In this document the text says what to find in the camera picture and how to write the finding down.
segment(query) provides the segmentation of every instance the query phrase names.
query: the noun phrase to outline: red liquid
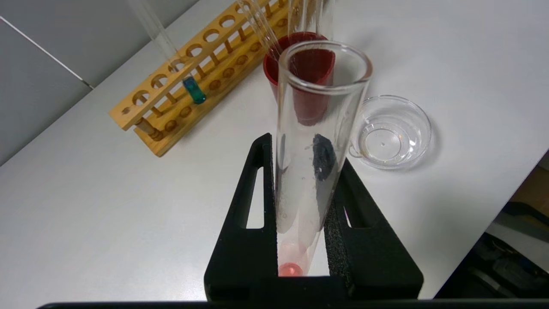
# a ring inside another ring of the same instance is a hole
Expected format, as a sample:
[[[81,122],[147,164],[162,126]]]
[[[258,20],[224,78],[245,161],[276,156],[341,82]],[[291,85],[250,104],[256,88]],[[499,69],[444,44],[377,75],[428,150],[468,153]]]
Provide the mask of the red liquid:
[[[295,263],[286,263],[278,268],[279,277],[299,277],[303,275],[301,267]]]

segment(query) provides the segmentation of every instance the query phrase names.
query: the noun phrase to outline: glass test tube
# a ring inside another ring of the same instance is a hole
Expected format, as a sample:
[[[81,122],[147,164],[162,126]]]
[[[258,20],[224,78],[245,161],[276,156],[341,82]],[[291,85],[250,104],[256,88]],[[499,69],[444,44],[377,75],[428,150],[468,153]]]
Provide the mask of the glass test tube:
[[[134,15],[139,19],[141,25],[145,28],[145,31],[153,40],[158,50],[164,55],[170,67],[174,71],[178,71],[178,68],[173,65],[174,63],[181,62],[181,55],[179,55],[177,49],[171,42],[164,26],[153,12],[147,0],[127,0],[128,5],[132,8]],[[202,104],[206,101],[206,95],[198,86],[194,77],[190,74],[183,80],[183,86],[189,92],[194,103]]]
[[[337,42],[297,43],[280,57],[276,153],[280,276],[309,271],[371,73],[362,52]]]

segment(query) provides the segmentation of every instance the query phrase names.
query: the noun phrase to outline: gray wall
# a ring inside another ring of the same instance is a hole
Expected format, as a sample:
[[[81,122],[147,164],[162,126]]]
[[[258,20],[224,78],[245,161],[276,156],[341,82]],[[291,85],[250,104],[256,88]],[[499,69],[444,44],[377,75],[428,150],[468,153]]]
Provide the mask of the gray wall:
[[[165,26],[197,1],[149,0]],[[92,86],[150,40],[125,0],[0,0],[0,15]],[[2,165],[91,89],[1,20],[0,42]]]
[[[0,165],[91,91],[0,21]]]

